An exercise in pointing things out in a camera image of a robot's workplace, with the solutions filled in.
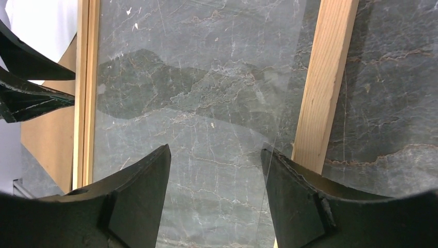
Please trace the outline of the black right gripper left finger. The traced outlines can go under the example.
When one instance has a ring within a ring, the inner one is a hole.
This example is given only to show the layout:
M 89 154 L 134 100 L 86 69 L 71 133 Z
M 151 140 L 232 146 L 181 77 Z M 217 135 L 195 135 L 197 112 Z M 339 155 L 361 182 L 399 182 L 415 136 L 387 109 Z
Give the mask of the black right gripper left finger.
M 1 247 L 155 247 L 170 165 L 163 145 L 66 195 L 1 194 Z

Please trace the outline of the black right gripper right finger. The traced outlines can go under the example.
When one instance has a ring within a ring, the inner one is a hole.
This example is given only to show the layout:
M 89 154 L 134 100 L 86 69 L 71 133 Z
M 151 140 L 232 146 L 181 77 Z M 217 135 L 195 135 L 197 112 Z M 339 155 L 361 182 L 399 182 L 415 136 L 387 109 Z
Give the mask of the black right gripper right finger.
M 329 180 L 263 146 L 278 247 L 437 247 L 437 190 L 387 197 Z

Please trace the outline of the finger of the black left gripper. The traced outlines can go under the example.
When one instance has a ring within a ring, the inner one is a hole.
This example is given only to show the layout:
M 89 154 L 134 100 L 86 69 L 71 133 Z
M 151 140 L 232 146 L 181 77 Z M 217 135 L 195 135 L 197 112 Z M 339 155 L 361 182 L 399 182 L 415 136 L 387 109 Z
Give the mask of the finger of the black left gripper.
M 1 68 L 1 119 L 7 123 L 27 121 L 74 103 L 73 95 L 31 83 Z
M 75 72 L 30 47 L 3 22 L 1 22 L 1 58 L 12 74 L 25 80 L 75 80 Z

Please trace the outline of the printed photo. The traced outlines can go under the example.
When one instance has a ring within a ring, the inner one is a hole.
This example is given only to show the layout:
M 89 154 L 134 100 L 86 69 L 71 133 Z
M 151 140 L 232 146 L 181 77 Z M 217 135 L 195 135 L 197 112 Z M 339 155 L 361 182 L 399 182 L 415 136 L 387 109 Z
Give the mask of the printed photo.
M 77 33 L 78 10 L 78 1 L 1 1 L 1 22 L 20 40 L 62 65 Z M 1 68 L 10 72 L 2 58 Z M 27 81 L 42 85 L 49 80 Z

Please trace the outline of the brown backing board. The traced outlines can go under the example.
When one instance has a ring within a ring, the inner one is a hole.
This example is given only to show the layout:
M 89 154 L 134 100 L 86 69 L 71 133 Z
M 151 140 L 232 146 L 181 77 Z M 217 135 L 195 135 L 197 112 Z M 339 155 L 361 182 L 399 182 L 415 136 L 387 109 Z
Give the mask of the brown backing board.
M 22 183 L 35 197 L 71 191 L 74 111 L 64 107 L 21 123 Z

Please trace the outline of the clear acrylic frame pane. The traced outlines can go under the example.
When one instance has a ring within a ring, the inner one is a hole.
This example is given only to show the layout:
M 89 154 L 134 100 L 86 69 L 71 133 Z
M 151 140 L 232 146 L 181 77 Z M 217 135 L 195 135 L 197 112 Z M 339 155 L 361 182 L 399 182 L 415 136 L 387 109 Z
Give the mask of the clear acrylic frame pane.
M 318 1 L 101 1 L 92 179 L 168 144 L 157 247 L 273 247 L 260 161 Z

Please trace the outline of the light wooden picture frame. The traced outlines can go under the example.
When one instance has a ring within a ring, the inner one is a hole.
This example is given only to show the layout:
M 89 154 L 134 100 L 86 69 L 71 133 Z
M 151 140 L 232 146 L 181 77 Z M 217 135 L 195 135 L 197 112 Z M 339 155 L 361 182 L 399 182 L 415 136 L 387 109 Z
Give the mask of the light wooden picture frame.
M 299 36 L 280 135 L 272 145 L 320 173 L 327 151 L 357 1 L 308 7 Z M 101 1 L 81 2 L 78 36 L 73 188 L 93 183 L 96 85 Z

